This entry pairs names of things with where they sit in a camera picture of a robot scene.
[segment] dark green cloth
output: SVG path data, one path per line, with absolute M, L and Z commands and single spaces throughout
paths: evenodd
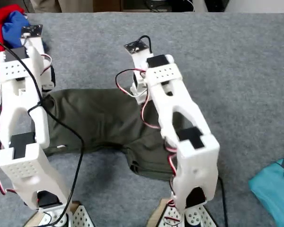
M 171 169 L 160 131 L 147 127 L 140 119 L 141 106 L 118 89 L 67 89 L 51 92 L 44 106 L 84 139 L 85 152 L 116 148 L 125 153 L 128 165 L 139 175 L 168 180 Z M 158 114 L 149 102 L 145 119 L 158 124 Z M 174 115 L 174 126 L 182 118 Z M 48 117 L 50 146 L 47 155 L 78 152 L 80 140 L 68 129 Z

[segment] white plastic frame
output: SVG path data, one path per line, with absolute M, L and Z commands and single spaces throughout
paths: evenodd
M 182 75 L 174 63 L 171 55 L 165 55 L 169 64 L 155 68 L 148 68 L 146 60 L 150 55 L 133 54 L 135 67 L 141 66 L 146 70 L 145 78 L 140 76 L 140 84 L 146 84 L 149 94 L 158 112 L 161 136 L 168 144 L 177 148 L 177 172 L 173 179 L 173 190 L 171 198 L 176 208 L 183 213 L 186 208 L 186 198 L 191 191 L 202 188 L 205 194 L 205 203 L 214 197 L 218 179 L 217 160 L 220 145 L 202 115 L 198 105 L 191 99 L 184 83 Z M 179 112 L 196 126 L 203 134 L 200 140 L 203 148 L 195 149 L 189 140 L 179 141 L 172 124 L 173 113 Z

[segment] black cable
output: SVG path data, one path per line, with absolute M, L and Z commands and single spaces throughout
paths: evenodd
M 224 223 L 225 223 L 225 227 L 228 227 L 228 217 L 227 217 L 226 196 L 225 196 L 224 183 L 223 183 L 222 178 L 218 177 L 218 180 L 220 181 L 221 190 L 222 190 L 222 203 L 223 203 L 223 212 L 224 212 Z
M 32 74 L 32 72 L 29 70 L 29 68 L 24 64 L 24 62 L 19 58 L 18 55 L 16 55 L 11 49 L 9 49 L 8 47 L 6 47 L 4 44 L 2 44 L 0 42 L 0 46 L 2 46 L 4 49 L 6 49 L 12 56 L 14 56 L 20 63 L 21 65 L 27 70 L 27 72 L 29 73 L 30 77 L 32 78 L 33 82 L 34 82 L 34 86 L 36 88 L 36 91 L 38 93 L 38 96 L 39 96 L 39 99 L 40 101 L 37 103 L 36 106 L 42 106 L 44 108 L 44 110 L 46 111 L 46 113 L 54 120 L 56 121 L 58 124 L 62 125 L 64 128 L 70 130 L 73 134 L 75 134 L 81 141 L 81 148 L 80 148 L 80 157 L 79 157 L 79 161 L 78 161 L 78 165 L 77 165 L 77 169 L 76 169 L 76 173 L 75 173 L 75 177 L 74 177 L 74 180 L 73 180 L 73 183 L 72 183 L 72 187 L 71 187 L 71 192 L 70 192 L 70 195 L 67 199 L 67 202 L 66 202 L 66 206 L 63 210 L 63 212 L 61 213 L 61 215 L 59 216 L 59 218 L 54 221 L 53 223 L 51 224 L 46 224 L 46 225 L 41 225 L 41 226 L 36 226 L 36 227 L 49 227 L 49 226 L 53 226 L 55 224 L 57 224 L 64 216 L 64 214 L 66 213 L 66 210 L 71 202 L 71 198 L 72 198 L 72 195 L 73 195 L 73 192 L 74 192 L 74 189 L 75 189 L 75 186 L 76 186 L 76 182 L 77 182 L 77 178 L 78 178 L 78 174 L 79 174 L 79 170 L 80 170 L 80 166 L 81 166 L 81 162 L 82 162 L 82 159 L 83 159 L 83 154 L 84 154 L 84 147 L 85 147 L 85 144 L 84 144 L 84 140 L 83 138 L 74 130 L 72 129 L 71 127 L 69 127 L 68 125 L 64 124 L 63 122 L 61 122 L 58 118 L 56 118 L 51 112 L 49 112 L 49 110 L 47 110 L 43 105 L 42 105 L 42 101 L 43 101 L 43 98 L 42 98 L 42 95 L 41 95 L 41 92 L 39 90 L 39 87 L 38 87 L 38 84 L 36 82 L 36 79 L 34 77 L 34 75 Z
M 52 221 L 52 216 L 49 214 L 49 213 L 47 213 L 47 212 L 43 212 L 44 214 L 47 214 L 48 216 L 50 216 L 51 217 L 51 219 L 49 220 L 49 222 L 47 223 L 47 224 L 50 224 L 51 223 L 51 221 Z
M 142 35 L 139 39 L 137 39 L 137 42 L 142 40 L 143 38 L 147 38 L 148 39 L 148 43 L 149 43 L 149 48 L 150 48 L 150 53 L 152 53 L 152 48 L 151 48 L 151 38 L 148 35 Z
M 24 4 L 24 6 L 25 6 L 27 12 L 30 13 L 29 10 L 28 10 L 28 7 L 27 7 L 27 3 L 25 2 L 25 0 L 22 0 L 22 1 L 23 1 L 23 4 Z

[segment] teal cloth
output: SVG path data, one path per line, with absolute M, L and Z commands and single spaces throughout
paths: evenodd
M 284 158 L 264 168 L 248 184 L 277 226 L 284 227 Z

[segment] white perforated bracket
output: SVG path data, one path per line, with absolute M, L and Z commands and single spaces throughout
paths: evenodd
M 179 214 L 176 208 L 166 206 L 156 227 L 196 227 L 200 225 L 201 227 L 216 227 L 204 206 L 186 209 L 185 218 Z
M 181 72 L 176 64 L 167 64 L 146 71 L 147 85 L 152 87 L 172 79 L 182 79 Z
M 55 220 L 55 217 L 52 217 L 52 220 L 51 220 L 49 215 L 44 214 L 39 225 L 49 224 L 49 221 L 53 222 L 54 220 Z M 78 206 L 73 216 L 69 218 L 68 227 L 95 227 L 95 225 L 90 219 L 89 214 L 87 213 L 85 207 L 80 205 Z
M 74 213 L 72 227 L 95 227 L 84 206 L 79 206 Z

